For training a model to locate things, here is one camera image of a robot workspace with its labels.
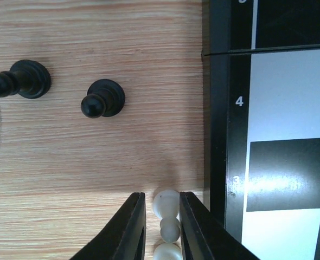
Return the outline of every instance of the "white chess pawn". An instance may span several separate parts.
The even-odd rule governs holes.
[[[163,243],[156,247],[153,260],[182,260],[182,252],[173,244]]]
[[[155,215],[161,219],[160,234],[166,243],[176,242],[181,234],[177,216],[180,211],[180,194],[174,190],[159,192],[153,201]]]

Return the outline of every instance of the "chess piece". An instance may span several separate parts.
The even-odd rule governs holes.
[[[180,237],[180,194],[174,190],[159,192],[153,201],[153,211],[161,219],[160,234],[166,243],[174,243]]]
[[[88,118],[109,117],[118,114],[124,107],[125,93],[112,80],[95,81],[82,100],[80,108]]]
[[[19,94],[27,99],[43,96],[52,84],[48,70],[40,63],[21,60],[0,73],[0,98]]]
[[[153,260],[182,260],[182,252],[174,244],[163,243],[155,248]]]

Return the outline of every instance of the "wooden table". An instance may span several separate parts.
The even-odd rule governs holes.
[[[154,194],[203,191],[201,0],[0,1],[0,71],[53,77],[38,100],[0,99],[0,259],[69,259],[131,192],[147,197],[146,259],[161,242]],[[91,83],[126,104],[89,119]]]

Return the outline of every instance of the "printed number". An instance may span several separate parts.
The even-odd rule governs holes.
[[[240,177],[239,176],[234,176],[234,183],[235,184],[240,184]]]
[[[243,106],[243,96],[240,96],[237,100],[236,100],[236,105],[239,105],[240,107]]]

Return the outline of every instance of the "pawn base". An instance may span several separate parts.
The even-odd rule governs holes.
[[[164,190],[156,194],[153,201],[153,212],[159,219],[162,219],[165,216],[173,216],[176,218],[179,215],[179,211],[179,192],[174,190]]]
[[[125,93],[122,87],[116,82],[108,79],[95,81],[88,89],[87,95],[102,95],[103,92],[109,91],[114,99],[113,106],[108,109],[102,116],[110,117],[118,114],[125,104]]]
[[[26,99],[38,99],[45,95],[51,85],[49,71],[40,63],[31,60],[21,60],[13,64],[10,72],[25,72],[33,80],[34,84],[28,91],[19,91],[18,94]]]

